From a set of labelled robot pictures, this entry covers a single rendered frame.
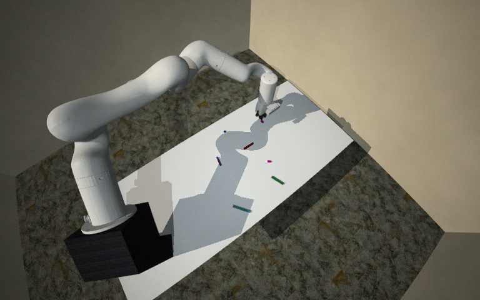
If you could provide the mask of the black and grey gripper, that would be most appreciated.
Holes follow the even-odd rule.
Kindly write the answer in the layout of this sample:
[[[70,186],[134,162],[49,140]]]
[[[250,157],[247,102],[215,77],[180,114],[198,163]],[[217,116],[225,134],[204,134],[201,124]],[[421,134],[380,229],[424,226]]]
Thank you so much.
[[[267,104],[265,104],[267,105]],[[260,103],[259,100],[256,104],[256,109],[255,109],[255,112],[256,112],[256,117],[259,116],[259,119],[260,120],[263,120],[263,117],[265,118],[266,117],[266,110],[268,109],[264,104]]]

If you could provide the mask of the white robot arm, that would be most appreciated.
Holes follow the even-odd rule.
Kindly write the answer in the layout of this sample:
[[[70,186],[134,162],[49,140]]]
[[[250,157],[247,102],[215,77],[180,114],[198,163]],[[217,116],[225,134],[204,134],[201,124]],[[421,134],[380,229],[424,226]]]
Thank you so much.
[[[127,221],[137,211],[135,205],[124,203],[109,157],[106,124],[141,109],[168,90],[181,91],[203,66],[240,83],[245,83],[250,75],[258,77],[261,79],[258,100],[267,104],[266,114],[269,116],[280,108],[273,101],[278,77],[271,69],[258,62],[244,64],[200,40],[186,46],[179,56],[161,59],[116,89],[64,103],[49,113],[50,133],[60,140],[75,142],[71,168],[88,212],[84,215],[82,233],[106,231]]]

